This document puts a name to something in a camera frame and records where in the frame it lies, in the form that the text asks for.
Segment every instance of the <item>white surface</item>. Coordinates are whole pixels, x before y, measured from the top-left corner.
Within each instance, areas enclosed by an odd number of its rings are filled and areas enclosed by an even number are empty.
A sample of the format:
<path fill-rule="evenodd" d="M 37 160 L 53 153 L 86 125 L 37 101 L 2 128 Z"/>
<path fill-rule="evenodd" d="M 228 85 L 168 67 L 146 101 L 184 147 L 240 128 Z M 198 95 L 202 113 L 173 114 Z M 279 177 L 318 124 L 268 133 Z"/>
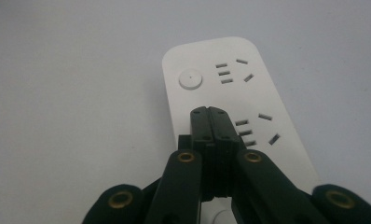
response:
<path fill-rule="evenodd" d="M 214 106 L 228 113 L 238 134 L 251 131 L 242 137 L 245 144 L 255 142 L 248 148 L 267 154 L 298 188 L 312 193 L 321 184 L 253 43 L 225 37 L 184 44 L 165 54 L 162 67 L 175 141 L 179 134 L 190 134 L 193 109 Z M 198 70 L 204 80 L 193 91 L 177 81 L 190 69 Z M 251 74 L 253 78 L 246 82 Z M 261 114 L 271 120 L 259 118 Z M 237 126 L 242 120 L 248 123 Z M 276 134 L 279 139 L 270 144 Z"/>
<path fill-rule="evenodd" d="M 0 223 L 80 223 L 174 151 L 161 69 L 254 42 L 319 177 L 371 202 L 371 1 L 0 0 Z"/>
<path fill-rule="evenodd" d="M 228 224 L 228 223 L 237 223 L 237 222 L 234 216 L 232 215 L 232 211 L 225 210 L 217 214 L 217 216 L 214 219 L 213 224 Z"/>
<path fill-rule="evenodd" d="M 208 203 L 203 203 L 200 211 L 200 223 L 203 224 L 214 224 L 216 220 L 229 220 L 232 219 L 232 222 L 227 222 L 227 224 L 236 224 L 234 222 L 234 215 L 232 213 L 231 199 L 230 198 L 214 198 Z M 227 216 L 220 217 L 220 213 L 226 213 Z"/>

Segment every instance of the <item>power strip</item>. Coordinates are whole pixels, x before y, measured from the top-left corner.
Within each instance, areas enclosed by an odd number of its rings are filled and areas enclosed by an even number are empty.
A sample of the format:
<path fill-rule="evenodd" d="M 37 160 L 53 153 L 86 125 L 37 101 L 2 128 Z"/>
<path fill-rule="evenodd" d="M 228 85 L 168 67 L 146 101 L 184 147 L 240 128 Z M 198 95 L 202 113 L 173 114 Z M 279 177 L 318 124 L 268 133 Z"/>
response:
<path fill-rule="evenodd" d="M 190 134 L 190 112 L 224 109 L 247 148 L 266 153 L 299 188 L 320 184 L 267 68 L 253 43 L 239 37 L 185 44 L 162 60 L 175 141 Z"/>

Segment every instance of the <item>white background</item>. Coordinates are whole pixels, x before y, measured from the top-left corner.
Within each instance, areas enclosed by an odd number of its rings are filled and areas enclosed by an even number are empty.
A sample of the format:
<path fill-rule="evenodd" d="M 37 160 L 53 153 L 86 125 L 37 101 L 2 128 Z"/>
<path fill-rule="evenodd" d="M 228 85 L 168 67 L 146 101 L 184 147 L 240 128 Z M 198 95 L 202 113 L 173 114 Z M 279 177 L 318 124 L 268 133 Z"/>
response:
<path fill-rule="evenodd" d="M 177 45 L 258 47 L 323 183 L 371 203 L 371 1 L 0 0 L 0 223 L 80 223 L 175 150 Z"/>

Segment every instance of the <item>black plastic part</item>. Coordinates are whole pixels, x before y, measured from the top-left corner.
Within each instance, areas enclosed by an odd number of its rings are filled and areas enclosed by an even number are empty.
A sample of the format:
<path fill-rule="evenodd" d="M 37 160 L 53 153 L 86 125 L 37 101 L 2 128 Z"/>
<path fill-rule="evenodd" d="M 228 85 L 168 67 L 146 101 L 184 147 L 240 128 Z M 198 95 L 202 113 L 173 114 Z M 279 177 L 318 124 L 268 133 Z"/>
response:
<path fill-rule="evenodd" d="M 257 213 L 253 209 L 251 202 L 244 197 L 244 192 L 241 188 L 236 188 L 232 196 L 232 213 L 237 220 L 238 224 L 260 224 Z"/>
<path fill-rule="evenodd" d="M 179 141 L 177 144 L 177 148 L 179 150 L 192 149 L 191 135 L 190 134 L 179 135 Z"/>
<path fill-rule="evenodd" d="M 202 165 L 202 201 L 214 198 L 215 177 L 215 143 L 212 134 L 208 109 L 199 107 L 191 111 L 191 142 L 192 149 L 203 158 Z"/>
<path fill-rule="evenodd" d="M 129 203 L 123 207 L 114 208 L 110 206 L 110 199 L 115 200 L 113 196 L 126 192 L 129 197 Z M 139 217 L 140 209 L 143 205 L 143 193 L 140 189 L 131 185 L 119 185 L 105 191 L 98 201 L 90 208 L 84 218 L 83 224 L 134 224 Z"/>
<path fill-rule="evenodd" d="M 140 209 L 139 216 L 137 217 L 135 223 L 139 224 L 139 223 L 144 222 L 145 216 L 147 216 L 147 213 L 148 213 L 148 210 L 150 209 L 154 195 L 157 192 L 159 182 L 160 182 L 160 179 L 154 181 L 149 186 L 143 189 L 143 195 L 144 195 L 143 205 Z"/>
<path fill-rule="evenodd" d="M 233 200 L 245 197 L 261 223 L 329 223 L 302 191 L 264 153 L 243 150 L 237 155 L 237 178 Z M 237 220 L 247 219 L 240 211 Z"/>
<path fill-rule="evenodd" d="M 355 193 L 335 185 L 314 189 L 312 202 L 333 223 L 371 224 L 371 205 Z"/>
<path fill-rule="evenodd" d="M 202 157 L 196 151 L 171 154 L 144 224 L 199 223 Z"/>
<path fill-rule="evenodd" d="M 191 131 L 192 149 L 203 157 L 202 200 L 231 196 L 232 163 L 243 145 L 227 112 L 215 107 L 194 109 Z"/>

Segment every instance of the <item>socket hole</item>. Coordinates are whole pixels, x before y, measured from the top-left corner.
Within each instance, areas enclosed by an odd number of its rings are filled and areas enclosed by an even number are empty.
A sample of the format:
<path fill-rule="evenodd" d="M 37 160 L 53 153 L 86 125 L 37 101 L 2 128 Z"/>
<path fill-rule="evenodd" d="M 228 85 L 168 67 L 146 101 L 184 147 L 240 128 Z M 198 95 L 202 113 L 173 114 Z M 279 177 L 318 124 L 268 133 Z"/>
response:
<path fill-rule="evenodd" d="M 272 116 L 265 115 L 265 114 L 258 114 L 258 117 L 261 119 L 272 120 Z"/>
<path fill-rule="evenodd" d="M 248 82 L 248 81 L 250 81 L 250 79 L 252 79 L 252 77 L 254 77 L 254 75 L 253 75 L 253 74 L 250 74 L 248 77 L 246 77 L 246 78 L 244 79 L 244 81 L 245 81 L 245 82 Z"/>
<path fill-rule="evenodd" d="M 275 136 L 272 137 L 272 139 L 270 139 L 269 143 L 271 146 L 273 146 L 273 144 L 275 144 L 276 141 L 278 141 L 278 139 L 280 138 L 281 136 L 276 133 Z"/>
<path fill-rule="evenodd" d="M 252 130 L 247 130 L 247 131 L 244 131 L 244 132 L 239 132 L 239 135 L 240 136 L 244 136 L 244 135 L 249 135 L 249 134 L 252 134 Z"/>
<path fill-rule="evenodd" d="M 221 83 L 222 84 L 227 84 L 227 83 L 230 83 L 230 82 L 233 82 L 234 80 L 232 78 L 229 78 L 229 79 L 224 79 L 224 80 L 221 80 Z"/>
<path fill-rule="evenodd" d="M 216 68 L 227 67 L 226 63 L 219 63 L 215 65 Z"/>
<path fill-rule="evenodd" d="M 255 141 L 245 142 L 244 145 L 245 145 L 246 147 L 252 147 L 252 146 L 257 145 L 257 142 L 255 142 Z"/>
<path fill-rule="evenodd" d="M 237 59 L 236 62 L 237 62 L 237 63 L 244 63 L 244 64 L 247 64 L 247 63 L 248 63 L 247 61 L 244 61 L 244 60 L 242 60 L 242 59 Z"/>
<path fill-rule="evenodd" d="M 248 119 L 244 119 L 244 120 L 236 121 L 235 122 L 235 125 L 236 126 L 241 126 L 241 125 L 245 125 L 245 124 L 248 124 L 248 123 L 249 123 L 249 120 Z"/>
<path fill-rule="evenodd" d="M 225 71 L 225 72 L 218 73 L 218 76 L 225 76 L 225 75 L 229 75 L 229 74 L 231 74 L 231 72 Z"/>

